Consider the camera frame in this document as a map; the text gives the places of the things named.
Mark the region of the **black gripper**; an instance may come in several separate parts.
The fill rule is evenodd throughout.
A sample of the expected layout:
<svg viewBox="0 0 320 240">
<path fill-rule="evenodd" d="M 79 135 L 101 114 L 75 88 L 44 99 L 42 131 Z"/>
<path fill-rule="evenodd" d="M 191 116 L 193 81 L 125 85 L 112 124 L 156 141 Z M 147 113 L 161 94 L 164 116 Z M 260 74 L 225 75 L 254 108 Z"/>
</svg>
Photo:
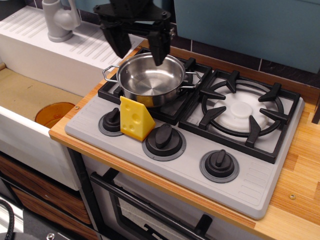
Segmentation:
<svg viewBox="0 0 320 240">
<path fill-rule="evenodd" d="M 149 49 L 156 66 L 170 54 L 171 13 L 152 0 L 111 0 L 93 8 L 100 28 L 115 54 L 123 59 L 132 47 L 129 34 L 147 36 Z"/>
</svg>

